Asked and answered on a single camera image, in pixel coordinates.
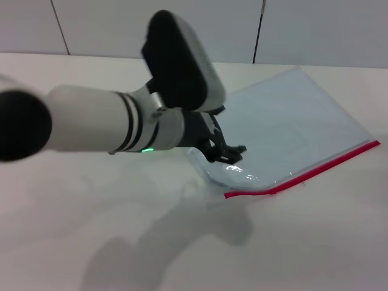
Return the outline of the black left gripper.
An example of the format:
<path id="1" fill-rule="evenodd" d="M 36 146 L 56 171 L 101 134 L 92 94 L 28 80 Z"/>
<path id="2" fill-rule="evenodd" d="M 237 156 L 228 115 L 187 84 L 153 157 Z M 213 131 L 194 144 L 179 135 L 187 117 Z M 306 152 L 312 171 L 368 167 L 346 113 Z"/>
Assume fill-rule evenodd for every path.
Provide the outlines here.
<path id="1" fill-rule="evenodd" d="M 209 112 L 182 110 L 184 133 L 181 147 L 198 149 L 208 162 L 237 163 L 242 160 L 244 145 L 229 146 L 215 116 L 225 110 L 222 106 Z"/>

